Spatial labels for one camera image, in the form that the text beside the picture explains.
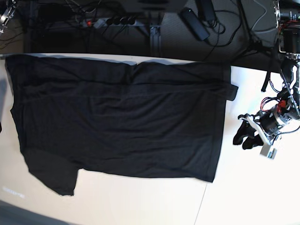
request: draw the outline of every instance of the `t-shirt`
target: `t-shirt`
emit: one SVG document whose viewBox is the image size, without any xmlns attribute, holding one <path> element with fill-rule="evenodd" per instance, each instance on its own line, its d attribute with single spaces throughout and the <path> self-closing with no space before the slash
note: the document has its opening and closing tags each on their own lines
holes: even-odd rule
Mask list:
<svg viewBox="0 0 300 225">
<path fill-rule="evenodd" d="M 21 153 L 29 172 L 73 195 L 79 169 L 212 182 L 230 65 L 137 65 L 14 55 L 6 59 Z"/>
</svg>

